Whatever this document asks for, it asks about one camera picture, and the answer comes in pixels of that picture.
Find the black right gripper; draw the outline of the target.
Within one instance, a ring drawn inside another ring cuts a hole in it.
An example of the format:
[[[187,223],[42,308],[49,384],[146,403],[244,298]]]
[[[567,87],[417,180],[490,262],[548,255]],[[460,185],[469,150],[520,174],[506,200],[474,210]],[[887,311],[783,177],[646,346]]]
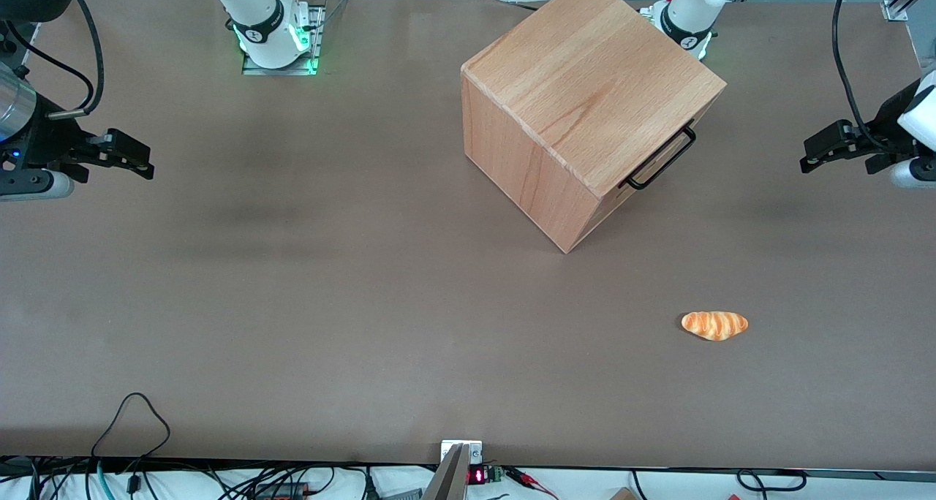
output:
[[[99,136],[83,130],[75,119],[50,120],[61,108],[37,96],[26,125],[2,140],[3,196],[69,196],[77,183],[88,183],[88,166],[121,168],[153,180],[151,148],[117,128]],[[83,158],[90,148],[94,158]]]

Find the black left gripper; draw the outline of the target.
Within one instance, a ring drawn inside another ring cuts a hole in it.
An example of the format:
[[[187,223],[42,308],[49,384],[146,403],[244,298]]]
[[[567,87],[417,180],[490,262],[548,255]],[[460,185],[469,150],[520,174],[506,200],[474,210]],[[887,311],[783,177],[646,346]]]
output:
[[[916,103],[921,80],[917,78],[899,93],[880,105],[875,117],[864,121],[853,108],[853,119],[859,132],[858,148],[855,127],[851,121],[840,119],[804,141],[804,156],[799,160],[804,174],[824,164],[869,156],[865,168],[869,175],[891,170],[893,176],[922,176],[924,174],[924,144],[919,137],[900,126],[900,116]]]

